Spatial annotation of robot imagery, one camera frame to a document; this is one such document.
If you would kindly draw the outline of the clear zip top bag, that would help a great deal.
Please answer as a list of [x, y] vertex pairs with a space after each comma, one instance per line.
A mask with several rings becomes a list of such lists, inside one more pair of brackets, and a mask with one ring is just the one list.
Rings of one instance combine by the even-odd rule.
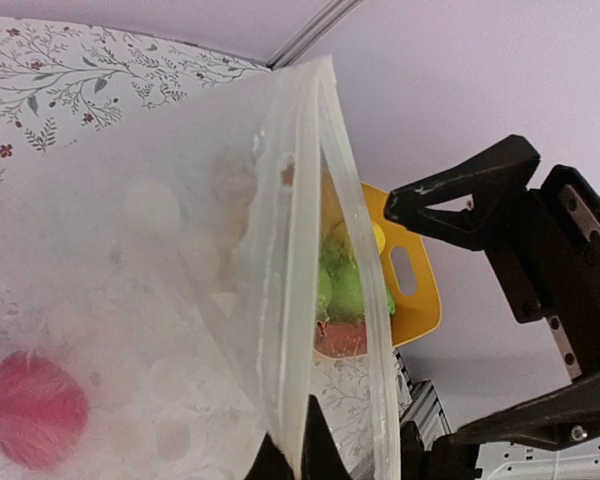
[[385, 285], [323, 57], [202, 91], [28, 160], [0, 187], [0, 363], [43, 356], [89, 401], [50, 471], [0, 479], [242, 479], [264, 438], [308, 475], [322, 186], [361, 274], [362, 458], [400, 475]]

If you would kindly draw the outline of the yellow plastic basket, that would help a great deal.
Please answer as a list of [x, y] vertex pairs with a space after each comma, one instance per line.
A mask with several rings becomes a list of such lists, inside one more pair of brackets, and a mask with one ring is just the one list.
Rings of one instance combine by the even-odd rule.
[[[389, 316], [392, 345], [397, 348], [420, 339], [435, 330], [441, 320], [441, 304], [436, 280], [422, 238], [383, 217], [388, 194], [371, 185], [361, 185], [372, 221], [385, 285], [396, 304]], [[327, 232], [344, 222], [335, 188], [322, 186], [321, 243]], [[317, 315], [317, 322], [337, 322]]]

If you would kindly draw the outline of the red apple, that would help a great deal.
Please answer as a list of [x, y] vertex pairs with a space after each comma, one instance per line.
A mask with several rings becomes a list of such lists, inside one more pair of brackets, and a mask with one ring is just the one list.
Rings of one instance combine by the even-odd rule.
[[367, 353], [367, 335], [364, 324], [346, 322], [317, 322], [314, 349], [332, 358], [354, 358]]
[[14, 352], [0, 363], [0, 452], [19, 466], [50, 471], [66, 461], [87, 426], [82, 387], [51, 360]]

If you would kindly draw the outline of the right aluminium post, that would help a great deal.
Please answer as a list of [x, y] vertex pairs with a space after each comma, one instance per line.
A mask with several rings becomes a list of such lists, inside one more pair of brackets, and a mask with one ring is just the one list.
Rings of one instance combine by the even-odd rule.
[[324, 35], [331, 31], [363, 0], [333, 0], [316, 13], [290, 40], [265, 63], [270, 70], [298, 62]]

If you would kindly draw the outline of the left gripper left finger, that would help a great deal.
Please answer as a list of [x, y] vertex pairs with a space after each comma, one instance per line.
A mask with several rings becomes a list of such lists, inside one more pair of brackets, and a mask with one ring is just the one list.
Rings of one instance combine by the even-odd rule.
[[481, 251], [512, 217], [540, 162], [510, 135], [448, 170], [389, 192], [384, 218], [419, 235]]

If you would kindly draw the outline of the floral tablecloth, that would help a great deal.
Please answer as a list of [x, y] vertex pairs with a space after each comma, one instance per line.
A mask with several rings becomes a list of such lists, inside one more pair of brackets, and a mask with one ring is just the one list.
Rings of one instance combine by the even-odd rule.
[[0, 187], [21, 163], [86, 149], [111, 127], [269, 71], [148, 34], [0, 17]]

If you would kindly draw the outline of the aluminium front rail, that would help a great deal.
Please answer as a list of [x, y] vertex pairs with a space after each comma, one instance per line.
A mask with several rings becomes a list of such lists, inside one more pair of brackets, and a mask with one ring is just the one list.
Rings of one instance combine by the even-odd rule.
[[[431, 381], [412, 380], [402, 355], [395, 351], [394, 356], [399, 398], [410, 401], [401, 422], [415, 422], [429, 450], [434, 440], [451, 432], [446, 415]], [[559, 452], [487, 444], [479, 450], [477, 469], [481, 479], [600, 479], [600, 438]]]

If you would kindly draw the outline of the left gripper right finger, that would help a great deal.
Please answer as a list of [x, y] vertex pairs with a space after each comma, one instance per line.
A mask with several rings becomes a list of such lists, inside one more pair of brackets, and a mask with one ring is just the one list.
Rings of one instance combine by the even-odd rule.
[[437, 439], [429, 455], [429, 477], [474, 479], [480, 447], [487, 443], [561, 451], [599, 437], [600, 371]]

